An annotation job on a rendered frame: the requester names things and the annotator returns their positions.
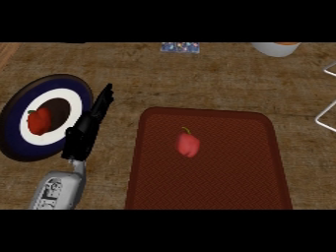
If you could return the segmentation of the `blue patterned box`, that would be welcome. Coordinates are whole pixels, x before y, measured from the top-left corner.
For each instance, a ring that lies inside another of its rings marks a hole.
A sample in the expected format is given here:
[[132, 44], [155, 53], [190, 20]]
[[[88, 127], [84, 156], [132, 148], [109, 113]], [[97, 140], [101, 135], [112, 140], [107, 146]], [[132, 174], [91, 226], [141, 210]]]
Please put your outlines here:
[[164, 42], [161, 50], [175, 53], [199, 53], [201, 44], [198, 42]]

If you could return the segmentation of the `white round container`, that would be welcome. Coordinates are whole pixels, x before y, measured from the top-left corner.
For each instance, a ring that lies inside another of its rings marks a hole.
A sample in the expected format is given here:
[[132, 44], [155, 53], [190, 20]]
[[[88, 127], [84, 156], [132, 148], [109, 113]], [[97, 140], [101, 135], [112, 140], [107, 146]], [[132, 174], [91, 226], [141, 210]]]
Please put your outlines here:
[[286, 57], [295, 52], [300, 46], [300, 42], [292, 43], [254, 42], [252, 46], [261, 53], [264, 53], [272, 57]]

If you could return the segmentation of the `blue and white plate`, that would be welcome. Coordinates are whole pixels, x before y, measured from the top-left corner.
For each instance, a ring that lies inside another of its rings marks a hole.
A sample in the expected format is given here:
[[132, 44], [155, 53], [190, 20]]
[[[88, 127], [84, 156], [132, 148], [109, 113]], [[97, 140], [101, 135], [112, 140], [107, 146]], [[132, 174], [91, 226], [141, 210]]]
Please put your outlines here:
[[[0, 112], [0, 152], [17, 161], [38, 161], [61, 152], [66, 130], [92, 107], [87, 82], [69, 74], [55, 74], [30, 82], [11, 97]], [[29, 128], [29, 112], [47, 107], [51, 128], [36, 135]]]

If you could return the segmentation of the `dark red pepper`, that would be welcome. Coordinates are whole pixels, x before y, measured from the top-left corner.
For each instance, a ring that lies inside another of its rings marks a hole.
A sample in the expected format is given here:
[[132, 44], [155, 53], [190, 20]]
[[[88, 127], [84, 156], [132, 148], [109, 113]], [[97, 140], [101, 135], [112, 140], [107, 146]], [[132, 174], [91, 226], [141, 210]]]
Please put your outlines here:
[[51, 112], [42, 107], [38, 110], [29, 111], [29, 129], [35, 135], [45, 134], [51, 129]]

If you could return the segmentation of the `dark red tray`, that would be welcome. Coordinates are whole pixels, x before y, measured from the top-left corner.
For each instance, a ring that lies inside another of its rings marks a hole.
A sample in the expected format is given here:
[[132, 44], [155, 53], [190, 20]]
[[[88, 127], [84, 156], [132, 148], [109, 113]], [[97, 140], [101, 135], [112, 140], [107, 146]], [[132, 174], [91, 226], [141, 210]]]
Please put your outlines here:
[[[177, 151], [183, 128], [195, 157]], [[273, 122], [258, 112], [152, 107], [138, 122], [127, 190], [130, 209], [289, 209]]]

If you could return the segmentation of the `pink-red squash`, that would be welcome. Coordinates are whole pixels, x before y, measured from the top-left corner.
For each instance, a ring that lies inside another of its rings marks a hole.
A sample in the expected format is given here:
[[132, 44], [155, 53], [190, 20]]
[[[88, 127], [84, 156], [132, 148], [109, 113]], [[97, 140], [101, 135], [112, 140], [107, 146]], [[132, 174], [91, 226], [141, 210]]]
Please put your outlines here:
[[184, 127], [183, 132], [180, 133], [178, 139], [177, 139], [177, 151], [178, 153], [187, 157], [193, 158], [201, 150], [201, 140], [193, 135], [192, 130]]

